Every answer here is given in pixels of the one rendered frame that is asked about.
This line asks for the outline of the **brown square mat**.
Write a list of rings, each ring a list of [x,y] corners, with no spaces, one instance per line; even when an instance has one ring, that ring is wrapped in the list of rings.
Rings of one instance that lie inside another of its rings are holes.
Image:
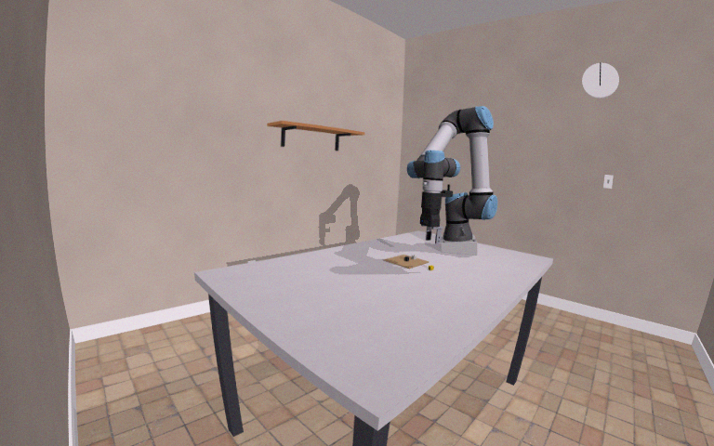
[[[429,263],[429,261],[422,260],[419,258],[412,259],[411,256],[409,256],[409,261],[404,261],[404,258],[406,256],[407,255],[395,256],[395,257],[383,259],[383,261],[390,262],[392,264],[395,264],[395,265],[398,265],[398,266],[401,266],[404,268],[408,268],[408,269]]]

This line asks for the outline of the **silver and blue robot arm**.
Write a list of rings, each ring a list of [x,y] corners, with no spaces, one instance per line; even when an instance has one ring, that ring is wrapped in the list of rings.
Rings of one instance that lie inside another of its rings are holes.
[[[445,197],[445,241],[471,240],[469,219],[492,219],[496,214],[497,197],[490,189],[487,148],[493,125],[492,115],[484,106],[453,111],[440,123],[438,132],[418,159],[407,165],[411,178],[443,181],[443,177],[455,177],[460,172],[460,164],[445,158],[443,151],[457,134],[466,133],[469,137],[472,189],[469,195],[464,192]]]

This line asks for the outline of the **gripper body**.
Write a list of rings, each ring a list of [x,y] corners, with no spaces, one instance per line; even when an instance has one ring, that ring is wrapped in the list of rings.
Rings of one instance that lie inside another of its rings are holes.
[[[450,185],[447,190],[443,190],[443,182],[436,180],[423,179],[422,191],[422,214],[420,224],[428,227],[440,227],[440,209],[442,205],[442,197],[453,197]]]

